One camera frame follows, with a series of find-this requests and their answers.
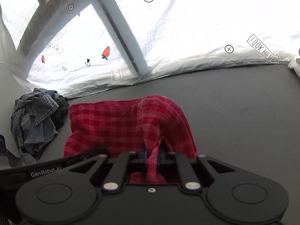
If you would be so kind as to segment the red checkered cloth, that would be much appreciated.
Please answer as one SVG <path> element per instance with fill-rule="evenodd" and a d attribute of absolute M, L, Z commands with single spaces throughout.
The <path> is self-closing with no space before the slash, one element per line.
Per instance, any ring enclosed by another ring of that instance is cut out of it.
<path fill-rule="evenodd" d="M 188 158 L 197 156 L 184 112 L 167 97 L 75 104 L 69 108 L 69 118 L 72 134 L 64 146 L 65 157 L 106 148 L 117 158 L 123 152 L 139 151 L 142 144 L 146 146 L 146 173 L 131 174 L 130 183 L 166 182 L 157 171 L 161 143 Z"/>

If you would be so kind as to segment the blue denim jeans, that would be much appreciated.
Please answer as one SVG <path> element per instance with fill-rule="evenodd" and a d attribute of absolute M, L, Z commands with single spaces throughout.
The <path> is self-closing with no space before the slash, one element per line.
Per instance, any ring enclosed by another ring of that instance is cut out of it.
<path fill-rule="evenodd" d="M 27 113 L 21 119 L 20 127 L 23 140 L 21 151 L 35 158 L 40 158 L 50 142 L 58 135 L 50 117 L 35 125 L 35 117 Z"/>

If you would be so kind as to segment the black garment in pile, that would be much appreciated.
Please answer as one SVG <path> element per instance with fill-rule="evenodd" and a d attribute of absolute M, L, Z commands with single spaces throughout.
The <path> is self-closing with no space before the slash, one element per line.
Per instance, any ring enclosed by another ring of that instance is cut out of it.
<path fill-rule="evenodd" d="M 56 130 L 59 130 L 65 123 L 65 118 L 68 115 L 70 105 L 66 97 L 58 97 L 54 100 L 58 104 L 58 108 L 51 115 L 51 120 Z"/>

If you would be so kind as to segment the blue plaid shirt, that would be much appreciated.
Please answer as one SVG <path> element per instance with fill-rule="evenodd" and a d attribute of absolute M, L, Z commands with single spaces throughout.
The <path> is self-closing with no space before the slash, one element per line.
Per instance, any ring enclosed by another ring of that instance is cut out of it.
<path fill-rule="evenodd" d="M 21 119 L 27 113 L 34 116 L 35 125 L 51 118 L 51 115 L 58 108 L 58 104 L 46 93 L 45 89 L 35 88 L 33 92 L 22 95 L 19 99 L 15 100 L 15 106 L 11 115 L 11 132 L 17 148 L 20 150 L 23 146 L 22 130 L 20 127 Z"/>

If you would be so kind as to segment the white printed backdrop cloth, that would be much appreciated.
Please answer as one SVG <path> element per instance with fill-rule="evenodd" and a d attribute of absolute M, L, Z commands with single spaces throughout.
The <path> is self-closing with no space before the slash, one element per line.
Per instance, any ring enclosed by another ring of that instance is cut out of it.
<path fill-rule="evenodd" d="M 69 98 L 299 57 L 299 0 L 1 0 L 1 62 Z"/>

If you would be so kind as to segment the white folded garment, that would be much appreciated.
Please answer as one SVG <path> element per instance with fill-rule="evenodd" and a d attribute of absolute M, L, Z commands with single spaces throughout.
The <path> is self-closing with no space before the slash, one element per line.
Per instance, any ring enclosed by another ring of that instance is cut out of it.
<path fill-rule="evenodd" d="M 295 71 L 295 73 L 297 74 L 298 77 L 300 77 L 300 59 L 296 58 L 293 59 L 289 64 L 288 64 L 288 68 L 290 70 Z"/>

